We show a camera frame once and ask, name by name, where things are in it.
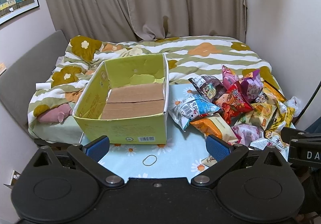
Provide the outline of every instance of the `open box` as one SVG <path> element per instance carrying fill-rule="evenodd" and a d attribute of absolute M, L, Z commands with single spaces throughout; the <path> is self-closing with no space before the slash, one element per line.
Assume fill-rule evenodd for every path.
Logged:
<path fill-rule="evenodd" d="M 168 95 L 164 54 L 105 60 L 85 87 L 73 117 L 91 141 L 106 135 L 110 143 L 165 144 Z"/>

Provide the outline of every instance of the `blue textured pad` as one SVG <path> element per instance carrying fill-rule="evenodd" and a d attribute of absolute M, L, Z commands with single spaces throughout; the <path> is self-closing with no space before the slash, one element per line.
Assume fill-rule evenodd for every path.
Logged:
<path fill-rule="evenodd" d="M 231 153 L 227 147 L 210 136 L 206 138 L 206 149 L 208 153 L 217 161 L 223 160 Z"/>
<path fill-rule="evenodd" d="M 109 138 L 105 137 L 101 141 L 95 143 L 91 147 L 87 148 L 86 155 L 99 162 L 101 158 L 103 158 L 106 153 L 109 151 Z"/>

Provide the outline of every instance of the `headboard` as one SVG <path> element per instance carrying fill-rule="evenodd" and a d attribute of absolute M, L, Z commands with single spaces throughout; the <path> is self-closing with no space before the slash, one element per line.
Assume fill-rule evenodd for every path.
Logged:
<path fill-rule="evenodd" d="M 57 58 L 65 55 L 68 42 L 61 30 L 30 49 L 0 76 L 0 101 L 16 122 L 28 132 L 28 105 L 36 83 L 46 82 Z"/>

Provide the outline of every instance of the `plush toy ear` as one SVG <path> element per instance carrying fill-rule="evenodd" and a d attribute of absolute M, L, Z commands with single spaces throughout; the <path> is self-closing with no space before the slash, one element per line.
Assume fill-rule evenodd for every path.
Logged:
<path fill-rule="evenodd" d="M 58 113 L 58 121 L 61 123 L 65 118 L 65 114 L 63 112 Z"/>

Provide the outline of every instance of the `striped blanket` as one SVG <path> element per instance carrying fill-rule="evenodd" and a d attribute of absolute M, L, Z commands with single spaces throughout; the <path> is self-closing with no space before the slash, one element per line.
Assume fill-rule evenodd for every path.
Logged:
<path fill-rule="evenodd" d="M 271 77 L 270 64 L 260 59 L 248 45 L 233 38 L 188 36 L 115 44 L 76 36 L 70 40 L 62 62 L 47 80 L 52 88 L 38 90 L 33 95 L 28 108 L 29 130 L 39 123 L 38 115 L 72 101 L 103 60 L 151 53 L 166 53 L 171 84 L 189 83 L 188 78 L 197 75 L 214 75 L 222 80 L 222 65 L 238 75 L 260 68 Z"/>

